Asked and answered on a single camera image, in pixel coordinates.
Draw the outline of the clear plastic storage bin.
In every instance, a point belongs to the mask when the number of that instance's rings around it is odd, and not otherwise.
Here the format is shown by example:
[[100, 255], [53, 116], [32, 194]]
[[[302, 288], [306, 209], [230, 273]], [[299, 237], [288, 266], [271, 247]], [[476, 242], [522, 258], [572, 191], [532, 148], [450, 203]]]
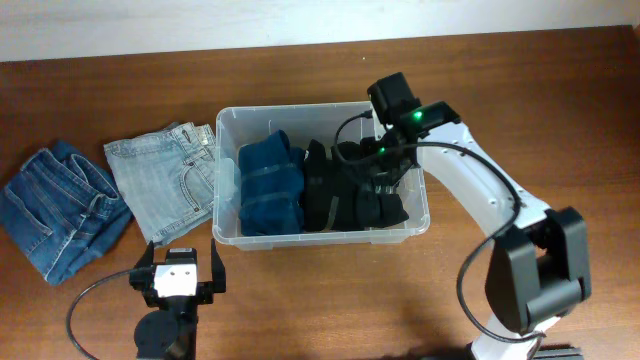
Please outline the clear plastic storage bin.
[[223, 245], [240, 250], [271, 250], [277, 247], [337, 245], [352, 243], [396, 244], [426, 232], [431, 223], [423, 171], [410, 170], [400, 181], [397, 193], [409, 219], [393, 227], [363, 231], [323, 231], [274, 236], [244, 236], [241, 233], [241, 176], [239, 150], [284, 131], [292, 146], [305, 149], [313, 139], [329, 147], [344, 120], [371, 110], [368, 101], [297, 104], [256, 107], [228, 107], [216, 118], [215, 200], [212, 235]]

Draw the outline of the black fuzzy garment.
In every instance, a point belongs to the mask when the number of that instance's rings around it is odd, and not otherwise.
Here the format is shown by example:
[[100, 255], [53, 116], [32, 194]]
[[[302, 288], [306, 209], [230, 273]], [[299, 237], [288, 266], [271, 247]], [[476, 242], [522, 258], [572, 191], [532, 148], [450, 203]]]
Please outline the black fuzzy garment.
[[386, 228], [409, 219], [401, 197], [388, 192], [388, 186], [381, 182], [380, 170], [374, 163], [346, 165], [339, 159], [338, 152], [345, 160], [355, 161], [363, 157], [360, 145], [355, 142], [341, 142], [331, 147], [332, 195], [337, 198], [332, 230]]

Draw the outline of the teal blue garment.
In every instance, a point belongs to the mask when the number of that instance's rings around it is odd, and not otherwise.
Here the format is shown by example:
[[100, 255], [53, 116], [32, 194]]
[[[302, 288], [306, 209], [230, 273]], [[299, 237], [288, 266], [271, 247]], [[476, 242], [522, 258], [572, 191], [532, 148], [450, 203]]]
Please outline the teal blue garment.
[[304, 227], [305, 151], [278, 130], [239, 151], [241, 233], [244, 236], [298, 234]]

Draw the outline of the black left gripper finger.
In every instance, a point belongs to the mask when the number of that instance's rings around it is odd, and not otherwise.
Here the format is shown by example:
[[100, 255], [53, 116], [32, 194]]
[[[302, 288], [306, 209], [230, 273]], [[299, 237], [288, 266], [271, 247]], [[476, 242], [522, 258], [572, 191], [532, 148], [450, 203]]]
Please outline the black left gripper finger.
[[226, 269], [216, 247], [216, 240], [211, 239], [211, 282], [210, 287], [213, 293], [226, 292]]
[[132, 269], [130, 273], [130, 286], [134, 290], [146, 290], [151, 286], [155, 271], [154, 250], [154, 243], [149, 242], [144, 253]]

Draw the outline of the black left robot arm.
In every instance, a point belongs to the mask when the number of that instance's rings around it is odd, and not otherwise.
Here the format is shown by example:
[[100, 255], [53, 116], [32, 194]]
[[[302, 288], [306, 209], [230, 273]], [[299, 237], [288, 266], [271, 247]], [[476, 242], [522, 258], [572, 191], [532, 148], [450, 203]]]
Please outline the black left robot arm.
[[198, 280], [197, 250], [173, 248], [165, 260], [154, 261], [155, 244], [147, 248], [129, 275], [152, 311], [136, 325], [136, 357], [144, 360], [186, 360], [196, 357], [198, 308], [226, 291], [226, 269], [211, 246], [211, 279]]

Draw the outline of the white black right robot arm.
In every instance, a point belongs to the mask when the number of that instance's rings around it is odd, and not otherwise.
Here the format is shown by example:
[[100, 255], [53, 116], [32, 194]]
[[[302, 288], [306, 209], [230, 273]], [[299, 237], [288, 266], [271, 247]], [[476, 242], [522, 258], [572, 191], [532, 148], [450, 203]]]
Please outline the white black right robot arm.
[[403, 160], [434, 176], [459, 201], [486, 238], [461, 265], [456, 292], [472, 262], [492, 251], [485, 282], [491, 308], [479, 336], [445, 359], [580, 359], [581, 349], [543, 346], [547, 331], [592, 293], [587, 227], [572, 207], [552, 209], [514, 181], [475, 142], [446, 102], [424, 105], [402, 73], [367, 90], [385, 128], [370, 149], [375, 165]]

